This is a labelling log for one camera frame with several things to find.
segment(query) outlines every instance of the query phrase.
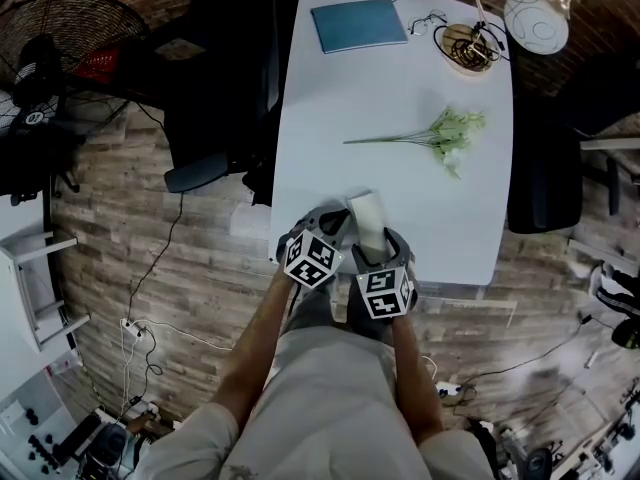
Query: white object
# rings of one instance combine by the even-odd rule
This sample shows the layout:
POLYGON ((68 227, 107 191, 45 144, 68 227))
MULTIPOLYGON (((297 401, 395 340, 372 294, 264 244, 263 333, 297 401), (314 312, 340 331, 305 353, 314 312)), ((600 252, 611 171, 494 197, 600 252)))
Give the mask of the white object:
POLYGON ((406 315, 411 302, 413 282, 405 267, 358 274, 358 286, 371 318, 406 315))
POLYGON ((460 393, 462 386, 460 384, 453 384, 452 382, 440 381, 436 384, 436 389, 441 396, 456 396, 458 393, 460 393))
POLYGON ((369 192, 349 200, 351 214, 358 227, 360 249, 369 263, 383 263, 389 259, 389 244, 384 236, 386 217, 380 194, 369 192))
POLYGON ((598 358, 599 354, 600 352, 598 352, 597 350, 594 350, 591 353, 591 355, 589 356, 589 359, 587 359, 587 362, 584 364, 585 370, 591 369, 591 367, 593 366, 593 363, 596 362, 596 359, 598 358))
MULTIPOLYGON (((358 0, 299 0, 283 99, 269 257, 301 215, 335 198, 377 191, 389 221, 416 255, 423 281, 491 280, 509 191, 513 93, 509 63, 469 79, 449 69, 431 39, 325 55, 310 10, 358 0), (448 104, 482 111, 460 180, 413 144, 343 144, 429 127, 448 104)), ((455 0, 396 0, 403 23, 440 9, 473 26, 475 7, 455 0)), ((503 26, 495 15, 489 19, 503 26)))
POLYGON ((577 240, 569 240, 569 249, 582 252, 591 256, 592 258, 610 263, 617 270, 620 270, 621 272, 624 272, 631 277, 636 277, 638 275, 638 271, 640 270, 640 265, 635 261, 624 258, 615 252, 584 244, 582 242, 578 242, 577 240))
POLYGON ((125 331, 127 331, 129 334, 131 334, 131 336, 135 338, 136 342, 144 340, 144 337, 145 337, 144 329, 142 329, 135 322, 130 322, 126 318, 122 318, 120 320, 120 325, 125 331))
POLYGON ((156 421, 160 421, 160 409, 156 404, 149 403, 147 404, 147 411, 155 416, 156 421))
POLYGON ((507 0, 504 22, 520 46, 539 55, 559 52, 569 39, 569 25, 548 0, 507 0))
POLYGON ((344 255, 308 229, 287 241, 284 272, 307 288, 314 288, 338 270, 344 255))
MULTIPOLYGON (((36 199, 25 201, 18 206, 11 206, 10 196, 0 197, 0 240, 7 240, 18 235, 37 233, 43 230, 42 192, 36 199)), ((28 249, 42 247, 44 240, 27 244, 28 249)), ((28 284, 31 301, 37 307, 44 307, 55 302, 51 291, 51 274, 46 257, 38 258, 29 263, 23 272, 28 284)), ((2 363, 2 382, 0 382, 0 399, 5 398, 18 389, 45 366, 69 351, 66 339, 53 340, 36 351, 23 337, 21 319, 15 317, 20 309, 10 297, 11 289, 7 287, 8 276, 0 272, 0 357, 10 358, 2 363)), ((54 332, 63 325, 57 313, 52 313, 47 319, 47 325, 41 329, 42 333, 54 332)))
POLYGON ((0 413, 0 419, 2 423, 10 427, 25 413, 24 407, 20 403, 20 400, 15 400, 9 407, 7 407, 2 413, 0 413))
POLYGON ((56 301, 42 308, 34 307, 24 279, 23 268, 26 267, 28 262, 36 258, 47 256, 52 252, 77 244, 78 239, 73 238, 21 254, 14 254, 10 249, 13 247, 19 248, 21 243, 51 237, 53 237, 52 232, 39 233, 20 237, 8 243, 5 242, 3 246, 0 246, 0 285, 2 288, 0 292, 9 301, 8 309, 12 310, 12 314, 4 316, 15 322, 19 327, 22 338, 37 352, 40 352, 48 342, 57 338, 64 339, 64 336, 89 321, 89 315, 85 315, 77 320, 70 320, 61 329, 49 335, 42 335, 38 332, 46 322, 47 317, 62 306, 64 301, 56 301))
POLYGON ((580 149, 583 151, 610 149, 640 149, 640 138, 628 137, 624 139, 593 139, 581 140, 580 149))

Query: white table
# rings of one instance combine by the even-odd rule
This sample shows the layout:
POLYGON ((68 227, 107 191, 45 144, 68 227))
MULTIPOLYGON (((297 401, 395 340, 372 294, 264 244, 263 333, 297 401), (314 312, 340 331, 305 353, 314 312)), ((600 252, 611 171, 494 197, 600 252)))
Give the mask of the white table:
MULTIPOLYGON (((310 10, 358 0, 300 0, 285 86, 273 191, 270 257, 278 238, 313 207, 379 191, 388 225, 416 255, 419 280, 487 284, 502 237, 513 139, 511 71, 500 60, 481 77, 455 72, 432 39, 324 54, 310 10), (482 111, 487 126, 453 179, 412 144, 345 145, 350 139, 426 129, 451 104, 482 111)), ((443 11, 473 25, 454 0, 396 0, 403 25, 443 11)), ((488 14, 504 28, 504 22, 488 14)))
POLYGON ((55 323, 60 320, 58 309, 64 305, 64 301, 57 300, 42 307, 35 306, 23 267, 37 258, 76 245, 78 239, 72 238, 35 250, 23 250, 21 253, 13 252, 11 249, 20 249, 21 245, 37 243, 47 238, 53 238, 53 232, 21 236, 0 245, 0 293, 3 295, 0 316, 2 323, 6 327, 14 326, 18 334, 22 335, 35 352, 43 351, 54 340, 64 339, 67 334, 89 321, 89 315, 85 315, 76 320, 69 320, 57 328, 55 323))

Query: desk lamp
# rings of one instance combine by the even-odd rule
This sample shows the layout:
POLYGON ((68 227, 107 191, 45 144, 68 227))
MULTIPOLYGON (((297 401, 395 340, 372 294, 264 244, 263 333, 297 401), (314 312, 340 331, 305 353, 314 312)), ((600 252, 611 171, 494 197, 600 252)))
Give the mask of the desk lamp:
MULTIPOLYGON (((440 39, 440 48, 449 63, 467 75, 488 71, 505 49, 485 17, 482 1, 475 1, 480 17, 475 27, 460 23, 449 25, 440 39)), ((520 46, 533 53, 549 55, 567 43, 570 7, 571 0, 507 0, 504 21, 520 46)))

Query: white lamp shade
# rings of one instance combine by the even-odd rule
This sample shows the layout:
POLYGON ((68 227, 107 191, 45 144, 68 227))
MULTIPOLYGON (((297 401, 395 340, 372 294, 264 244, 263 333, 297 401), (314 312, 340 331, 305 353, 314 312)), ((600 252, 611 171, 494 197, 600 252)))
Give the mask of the white lamp shade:
POLYGON ((520 46, 540 55, 560 51, 569 39, 567 20, 548 0, 507 0, 504 22, 520 46))

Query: power strip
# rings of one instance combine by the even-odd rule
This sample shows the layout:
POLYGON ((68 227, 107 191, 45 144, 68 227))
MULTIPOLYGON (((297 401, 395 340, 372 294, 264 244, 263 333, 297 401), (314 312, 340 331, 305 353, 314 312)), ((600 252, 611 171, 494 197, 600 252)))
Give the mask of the power strip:
POLYGON ((133 336, 136 339, 136 341, 144 340, 145 336, 147 335, 147 333, 142 327, 140 327, 138 324, 134 322, 130 322, 126 318, 123 318, 122 320, 120 320, 120 325, 124 330, 126 330, 129 334, 131 334, 131 336, 133 336))
POLYGON ((438 394, 443 396, 456 396, 460 393, 462 386, 460 384, 453 384, 451 382, 443 382, 440 381, 436 384, 436 389, 438 390, 438 394))

